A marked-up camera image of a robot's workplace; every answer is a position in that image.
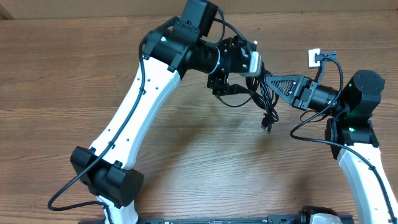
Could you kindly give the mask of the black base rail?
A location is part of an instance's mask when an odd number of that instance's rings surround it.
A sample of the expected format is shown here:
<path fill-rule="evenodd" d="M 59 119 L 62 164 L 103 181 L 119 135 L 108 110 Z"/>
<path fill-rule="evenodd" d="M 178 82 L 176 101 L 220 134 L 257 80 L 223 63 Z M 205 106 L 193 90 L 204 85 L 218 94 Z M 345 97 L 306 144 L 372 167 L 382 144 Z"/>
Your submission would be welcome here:
<path fill-rule="evenodd" d="M 164 219 L 138 218 L 139 224 L 310 224 L 310 223 L 342 223 L 354 224 L 352 215 L 338 215 L 331 208 L 303 207 L 298 214 L 268 215 L 254 218 L 191 218 Z"/>

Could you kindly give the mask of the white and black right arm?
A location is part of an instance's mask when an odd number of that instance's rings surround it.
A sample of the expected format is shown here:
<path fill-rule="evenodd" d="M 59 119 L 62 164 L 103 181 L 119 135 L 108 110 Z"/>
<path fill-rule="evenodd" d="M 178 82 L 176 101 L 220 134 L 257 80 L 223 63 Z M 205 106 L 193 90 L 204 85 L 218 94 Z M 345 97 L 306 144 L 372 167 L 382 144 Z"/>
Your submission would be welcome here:
<path fill-rule="evenodd" d="M 361 223 L 397 223 L 397 200 L 370 120 L 384 84 L 372 70 L 357 71 L 341 91 L 303 75 L 266 78 L 266 85 L 294 108 L 329 117 L 323 142 L 343 170 Z"/>

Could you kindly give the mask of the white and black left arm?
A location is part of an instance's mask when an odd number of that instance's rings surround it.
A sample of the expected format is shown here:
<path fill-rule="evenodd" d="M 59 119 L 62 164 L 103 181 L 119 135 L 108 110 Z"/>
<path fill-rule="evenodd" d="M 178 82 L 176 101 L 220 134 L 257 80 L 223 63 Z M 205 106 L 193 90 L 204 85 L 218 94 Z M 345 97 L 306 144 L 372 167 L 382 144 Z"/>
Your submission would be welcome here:
<path fill-rule="evenodd" d="M 215 95 L 245 93 L 228 75 L 258 76 L 261 55 L 242 34 L 207 42 L 211 25 L 224 21 L 209 1 L 188 1 L 182 15 L 150 31 L 139 46 L 139 68 L 106 129 L 88 148 L 76 147 L 70 161 L 80 181 L 104 208 L 105 223 L 136 223 L 134 208 L 144 176 L 134 170 L 137 153 L 156 114 L 188 70 L 208 75 Z"/>

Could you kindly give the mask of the cardboard back panel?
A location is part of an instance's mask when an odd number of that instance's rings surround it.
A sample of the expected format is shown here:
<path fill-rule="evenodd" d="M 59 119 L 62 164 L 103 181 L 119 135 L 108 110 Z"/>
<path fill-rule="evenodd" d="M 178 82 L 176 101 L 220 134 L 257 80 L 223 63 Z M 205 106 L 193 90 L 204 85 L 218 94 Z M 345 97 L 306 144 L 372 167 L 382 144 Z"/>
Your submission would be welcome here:
<path fill-rule="evenodd" d="M 1 19 L 176 16 L 184 0 L 1 0 Z M 214 0 L 225 14 L 318 11 L 386 11 L 397 0 Z"/>

